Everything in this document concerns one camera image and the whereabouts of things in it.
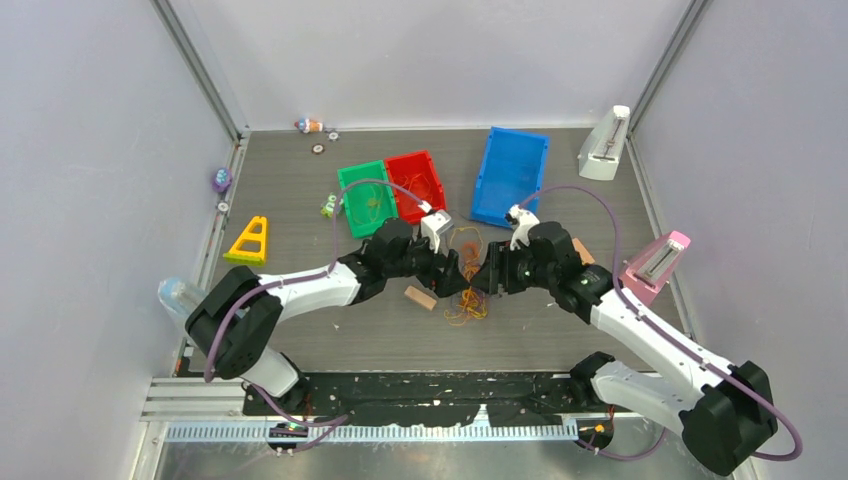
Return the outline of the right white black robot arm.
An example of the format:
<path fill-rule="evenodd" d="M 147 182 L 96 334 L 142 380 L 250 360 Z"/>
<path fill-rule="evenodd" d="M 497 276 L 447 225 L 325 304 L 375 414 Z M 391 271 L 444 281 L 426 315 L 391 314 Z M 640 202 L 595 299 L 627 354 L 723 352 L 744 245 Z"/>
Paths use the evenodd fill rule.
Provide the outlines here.
<path fill-rule="evenodd" d="M 668 325 L 610 270 L 583 263 L 557 222 L 489 243 L 471 284 L 487 294 L 543 289 L 561 309 L 628 347 L 655 373 L 595 352 L 571 371 L 574 403 L 589 411 L 614 404 L 652 420 L 717 475 L 731 474 L 777 433 L 777 416 L 767 408 L 770 379 L 760 366 L 735 365 Z"/>

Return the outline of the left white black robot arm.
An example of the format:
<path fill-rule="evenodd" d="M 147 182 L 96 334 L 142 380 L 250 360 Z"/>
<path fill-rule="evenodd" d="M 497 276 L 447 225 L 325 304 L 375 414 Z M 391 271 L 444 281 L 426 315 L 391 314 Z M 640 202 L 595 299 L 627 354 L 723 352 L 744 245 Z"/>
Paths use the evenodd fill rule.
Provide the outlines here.
<path fill-rule="evenodd" d="M 451 225 L 443 210 L 425 215 L 417 230 L 390 218 L 359 249 L 325 267 L 286 275 L 234 267 L 210 292 L 190 294 L 176 323 L 211 361 L 213 374 L 245 380 L 264 390 L 280 412 L 296 413 L 307 398 L 305 379 L 270 348 L 276 326 L 312 311 L 368 301 L 395 278 L 414 277 L 439 298 L 459 293 L 469 285 L 459 255 L 441 251 L 441 235 Z"/>

